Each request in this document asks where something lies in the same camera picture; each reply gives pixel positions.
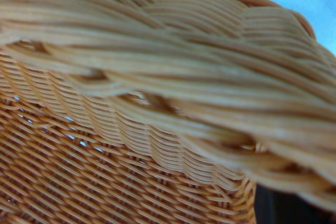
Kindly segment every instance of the tan wicker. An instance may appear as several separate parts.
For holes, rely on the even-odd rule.
[[[0,223],[336,211],[333,55],[268,0],[0,0]]]

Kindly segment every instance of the wicker weave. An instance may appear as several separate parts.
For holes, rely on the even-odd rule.
[[[244,174],[336,211],[336,62],[299,14],[0,0],[0,26],[3,222],[253,224]]]

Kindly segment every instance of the woven texture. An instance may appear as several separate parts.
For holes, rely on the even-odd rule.
[[[255,223],[243,174],[221,168],[230,191],[202,184],[46,108],[1,102],[1,224]]]

